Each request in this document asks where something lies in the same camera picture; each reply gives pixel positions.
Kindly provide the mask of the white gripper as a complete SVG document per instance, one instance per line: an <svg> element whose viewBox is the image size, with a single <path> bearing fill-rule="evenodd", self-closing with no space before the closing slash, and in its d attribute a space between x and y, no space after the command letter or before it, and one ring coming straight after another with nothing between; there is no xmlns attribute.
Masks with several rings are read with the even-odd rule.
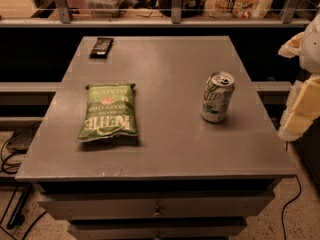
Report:
<svg viewBox="0 0 320 240"><path fill-rule="evenodd" d="M283 44L278 54L293 58L299 55L300 67L310 73L320 73L320 14L300 32ZM320 76L306 81L296 80L290 89L286 109L280 120L278 136L284 141L300 138L320 117Z"/></svg>

